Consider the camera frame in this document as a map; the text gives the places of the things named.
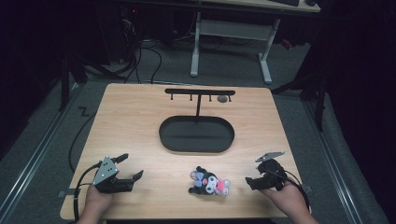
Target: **desk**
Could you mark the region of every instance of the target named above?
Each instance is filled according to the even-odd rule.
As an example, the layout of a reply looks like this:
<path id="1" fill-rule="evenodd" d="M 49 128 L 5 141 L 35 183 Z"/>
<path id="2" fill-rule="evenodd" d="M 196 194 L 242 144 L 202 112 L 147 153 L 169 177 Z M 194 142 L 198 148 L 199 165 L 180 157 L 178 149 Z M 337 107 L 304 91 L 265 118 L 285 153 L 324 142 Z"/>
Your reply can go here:
<path id="1" fill-rule="evenodd" d="M 162 122 L 174 115 L 195 115 L 197 97 L 166 94 L 166 88 L 233 90 L 232 101 L 220 103 L 202 97 L 201 115 L 228 120 L 234 128 L 233 144 L 219 154 L 176 153 L 166 149 L 159 137 Z M 115 195 L 107 219 L 156 218 L 249 218 L 284 217 L 272 202 L 251 190 L 245 177 L 260 177 L 257 158 L 266 152 L 285 151 L 276 160 L 298 178 L 281 120 L 271 92 L 265 88 L 201 87 L 168 85 L 110 84 L 82 151 L 70 188 L 81 174 L 106 155 L 129 158 L 117 164 L 118 178 L 131 178 L 140 170 L 143 177 L 132 192 Z M 230 179 L 225 197 L 189 194 L 193 186 L 190 172 L 202 166 L 219 178 Z M 82 183 L 91 182 L 94 172 Z M 82 211 L 86 187 L 79 195 Z M 73 219 L 73 196 L 66 196 L 61 217 Z"/>
<path id="2" fill-rule="evenodd" d="M 320 8 L 318 7 L 318 5 L 310 7 L 304 2 L 304 0 L 300 0 L 300 4 L 297 7 L 291 7 L 267 0 L 201 0 L 198 4 L 202 4 L 202 2 L 229 4 L 244 7 L 266 7 L 271 9 L 300 12 L 320 12 Z M 198 12 L 195 25 L 194 50 L 192 52 L 191 60 L 191 76 L 198 76 L 200 35 L 218 35 L 225 37 L 236 37 L 264 41 L 265 45 L 263 52 L 259 54 L 259 61 L 262 68 L 264 82 L 266 84 L 271 84 L 272 79 L 266 60 L 272 43 L 274 41 L 279 23 L 280 19 L 275 19 L 274 24 L 272 25 L 255 25 L 239 22 L 201 20 L 201 13 Z"/>

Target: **black oval tray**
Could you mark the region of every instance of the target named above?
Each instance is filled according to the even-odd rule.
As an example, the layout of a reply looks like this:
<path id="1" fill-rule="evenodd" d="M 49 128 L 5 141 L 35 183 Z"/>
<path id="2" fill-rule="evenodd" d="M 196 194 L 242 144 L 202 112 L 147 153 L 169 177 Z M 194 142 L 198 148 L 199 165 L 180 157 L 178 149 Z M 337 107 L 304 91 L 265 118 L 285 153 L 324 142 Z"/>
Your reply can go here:
<path id="1" fill-rule="evenodd" d="M 233 126 L 207 116 L 173 116 L 160 126 L 163 145 L 177 152 L 222 152 L 233 143 Z"/>

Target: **keyboard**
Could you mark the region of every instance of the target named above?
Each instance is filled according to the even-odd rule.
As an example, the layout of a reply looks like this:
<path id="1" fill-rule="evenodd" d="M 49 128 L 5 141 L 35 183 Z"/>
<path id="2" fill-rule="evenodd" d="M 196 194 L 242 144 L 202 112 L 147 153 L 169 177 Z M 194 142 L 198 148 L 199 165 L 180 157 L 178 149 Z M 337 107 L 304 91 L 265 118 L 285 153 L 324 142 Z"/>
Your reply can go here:
<path id="1" fill-rule="evenodd" d="M 268 1 L 285 4 L 292 7 L 297 7 L 298 4 L 300 3 L 300 0 L 268 0 Z"/>

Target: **plush toy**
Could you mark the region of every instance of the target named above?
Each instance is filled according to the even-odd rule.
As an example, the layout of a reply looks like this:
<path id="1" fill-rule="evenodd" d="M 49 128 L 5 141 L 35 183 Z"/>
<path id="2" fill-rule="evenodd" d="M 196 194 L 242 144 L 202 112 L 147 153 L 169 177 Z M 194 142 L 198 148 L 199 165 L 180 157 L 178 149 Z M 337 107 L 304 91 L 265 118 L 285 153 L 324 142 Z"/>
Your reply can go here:
<path id="1" fill-rule="evenodd" d="M 230 180 L 218 179 L 213 173 L 209 173 L 201 166 L 197 166 L 196 170 L 190 173 L 190 177 L 194 180 L 194 187 L 189 188 L 189 193 L 216 194 L 219 196 L 225 196 L 229 193 Z"/>

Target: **human arm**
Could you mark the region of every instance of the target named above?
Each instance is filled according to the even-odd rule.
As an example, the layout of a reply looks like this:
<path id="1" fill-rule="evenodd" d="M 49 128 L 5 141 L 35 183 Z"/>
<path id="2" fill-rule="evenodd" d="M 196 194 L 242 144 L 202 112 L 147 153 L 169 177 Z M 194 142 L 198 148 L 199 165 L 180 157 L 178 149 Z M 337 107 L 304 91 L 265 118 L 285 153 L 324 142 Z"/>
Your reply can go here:
<path id="1" fill-rule="evenodd" d="M 89 186 L 85 199 L 85 207 L 77 224 L 96 224 L 103 213 L 113 203 L 113 194 L 100 193 L 96 187 Z"/>
<path id="2" fill-rule="evenodd" d="M 288 216 L 294 224 L 317 224 L 306 208 L 301 192 L 289 181 L 285 181 L 280 191 L 261 189 L 260 192 L 267 196 L 279 210 Z"/>

